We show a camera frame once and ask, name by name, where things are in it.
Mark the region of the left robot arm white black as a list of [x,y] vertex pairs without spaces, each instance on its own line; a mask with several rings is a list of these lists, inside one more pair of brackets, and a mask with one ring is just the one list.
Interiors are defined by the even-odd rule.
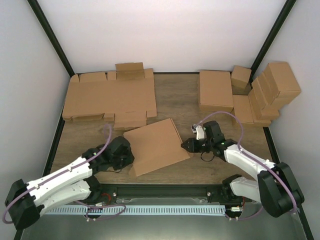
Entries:
[[102,196],[102,185],[95,177],[109,168],[121,170],[134,162],[130,142],[118,136],[110,143],[90,148],[69,165],[42,178],[15,181],[5,199],[9,224],[24,230],[50,210],[83,201],[97,202]]

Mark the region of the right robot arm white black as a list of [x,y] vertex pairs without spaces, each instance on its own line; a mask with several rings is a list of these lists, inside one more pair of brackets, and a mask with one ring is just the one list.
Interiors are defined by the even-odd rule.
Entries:
[[272,217],[296,211],[305,201],[302,190],[291,168],[284,162],[274,163],[243,149],[236,141],[225,139],[219,124],[209,121],[192,125],[195,137],[185,140],[181,147],[189,153],[212,153],[232,164],[252,179],[239,174],[226,178],[222,184],[223,198],[229,202],[245,197],[261,204]]

